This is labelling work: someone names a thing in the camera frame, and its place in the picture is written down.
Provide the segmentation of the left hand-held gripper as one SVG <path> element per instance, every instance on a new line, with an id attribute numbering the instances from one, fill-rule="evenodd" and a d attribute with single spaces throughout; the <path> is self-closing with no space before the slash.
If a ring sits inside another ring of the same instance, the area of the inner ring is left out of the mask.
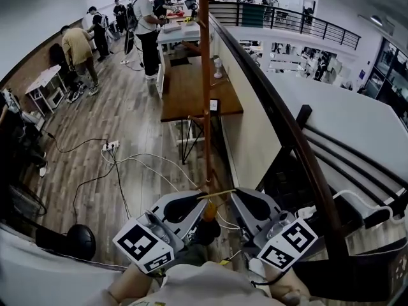
<path id="1" fill-rule="evenodd" d="M 205 196 L 199 191 L 162 196 L 139 217 L 130 218 L 113 243 L 143 273 L 158 272 L 187 249 L 207 206 Z"/>

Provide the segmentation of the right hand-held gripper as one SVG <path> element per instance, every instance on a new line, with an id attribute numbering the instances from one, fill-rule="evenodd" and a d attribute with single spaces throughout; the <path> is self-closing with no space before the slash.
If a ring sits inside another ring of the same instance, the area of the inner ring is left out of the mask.
<path id="1" fill-rule="evenodd" d="M 244 252 L 276 270 L 291 268 L 317 240 L 303 219 L 281 209 L 267 194 L 239 187 L 231 201 Z"/>

